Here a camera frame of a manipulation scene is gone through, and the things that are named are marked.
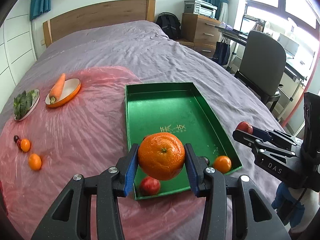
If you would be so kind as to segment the right blue gloved hand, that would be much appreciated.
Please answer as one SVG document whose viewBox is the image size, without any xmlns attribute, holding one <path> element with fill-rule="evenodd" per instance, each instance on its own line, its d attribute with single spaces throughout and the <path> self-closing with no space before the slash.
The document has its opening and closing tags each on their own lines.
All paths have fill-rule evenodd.
<svg viewBox="0 0 320 240">
<path fill-rule="evenodd" d="M 271 206 L 277 211 L 277 215 L 284 225 L 289 223 L 291 228 L 293 228 L 301 222 L 305 207 L 300 201 L 305 193 L 306 189 L 303 189 L 296 199 L 292 196 L 286 184 L 281 182 L 278 185 L 276 196 Z"/>
</svg>

